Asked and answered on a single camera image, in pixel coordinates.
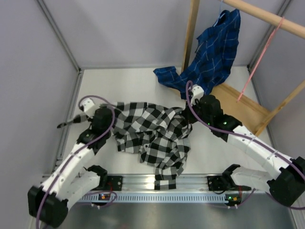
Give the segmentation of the black white checkered shirt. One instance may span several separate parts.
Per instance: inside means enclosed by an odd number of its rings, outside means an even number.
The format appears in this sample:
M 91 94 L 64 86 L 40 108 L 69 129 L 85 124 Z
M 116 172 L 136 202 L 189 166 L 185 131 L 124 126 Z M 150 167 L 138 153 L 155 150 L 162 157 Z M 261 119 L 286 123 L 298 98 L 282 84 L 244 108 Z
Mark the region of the black white checkered shirt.
M 116 141 L 117 150 L 138 154 L 140 163 L 155 168 L 155 180 L 173 180 L 184 171 L 191 149 L 188 136 L 193 128 L 182 116 L 182 108 L 167 108 L 148 102 L 99 106 L 112 106 L 114 109 L 115 124 L 111 136 Z M 85 118 L 73 122 L 74 118 L 58 124 L 57 128 L 89 122 Z

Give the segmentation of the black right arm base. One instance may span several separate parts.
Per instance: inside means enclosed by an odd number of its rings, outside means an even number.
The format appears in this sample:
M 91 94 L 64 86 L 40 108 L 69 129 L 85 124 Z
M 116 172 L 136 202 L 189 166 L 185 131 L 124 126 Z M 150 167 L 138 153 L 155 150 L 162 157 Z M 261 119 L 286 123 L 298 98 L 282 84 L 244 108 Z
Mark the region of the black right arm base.
M 252 188 L 248 186 L 236 185 L 230 177 L 223 175 L 207 176 L 209 191 L 220 192 L 225 191 L 251 191 Z

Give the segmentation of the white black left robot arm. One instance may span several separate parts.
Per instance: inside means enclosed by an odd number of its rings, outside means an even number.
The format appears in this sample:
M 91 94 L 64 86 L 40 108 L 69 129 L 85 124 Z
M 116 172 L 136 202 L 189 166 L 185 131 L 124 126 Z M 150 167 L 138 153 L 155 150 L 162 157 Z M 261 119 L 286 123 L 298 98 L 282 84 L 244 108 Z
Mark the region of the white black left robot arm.
M 107 171 L 101 166 L 90 166 L 81 177 L 77 175 L 110 138 L 115 123 L 114 109 L 112 106 L 93 105 L 73 122 L 83 118 L 89 120 L 90 126 L 79 135 L 70 154 L 49 178 L 28 191 L 29 214 L 36 219 L 36 228 L 40 223 L 59 227 L 78 200 L 93 189 L 107 187 Z

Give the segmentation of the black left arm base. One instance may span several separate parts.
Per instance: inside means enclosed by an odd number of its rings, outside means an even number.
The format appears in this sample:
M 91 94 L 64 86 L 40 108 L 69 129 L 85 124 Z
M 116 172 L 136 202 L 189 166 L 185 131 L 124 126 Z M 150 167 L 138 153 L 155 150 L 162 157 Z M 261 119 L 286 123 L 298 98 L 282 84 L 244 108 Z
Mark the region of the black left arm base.
M 122 176 L 106 176 L 101 179 L 100 183 L 93 190 L 96 191 L 121 191 L 123 185 Z

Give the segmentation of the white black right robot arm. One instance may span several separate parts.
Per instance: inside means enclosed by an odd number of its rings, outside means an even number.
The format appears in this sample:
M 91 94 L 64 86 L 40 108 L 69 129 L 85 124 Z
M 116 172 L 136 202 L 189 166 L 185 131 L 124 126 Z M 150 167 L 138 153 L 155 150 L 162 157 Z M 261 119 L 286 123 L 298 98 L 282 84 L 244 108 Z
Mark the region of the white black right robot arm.
M 258 189 L 270 195 L 279 204 L 293 209 L 293 204 L 305 191 L 305 160 L 293 159 L 261 141 L 242 122 L 224 114 L 220 101 L 213 95 L 186 100 L 186 117 L 193 124 L 200 122 L 212 134 L 243 151 L 264 170 L 253 170 L 238 164 L 230 165 L 219 181 L 225 190 L 237 186 Z

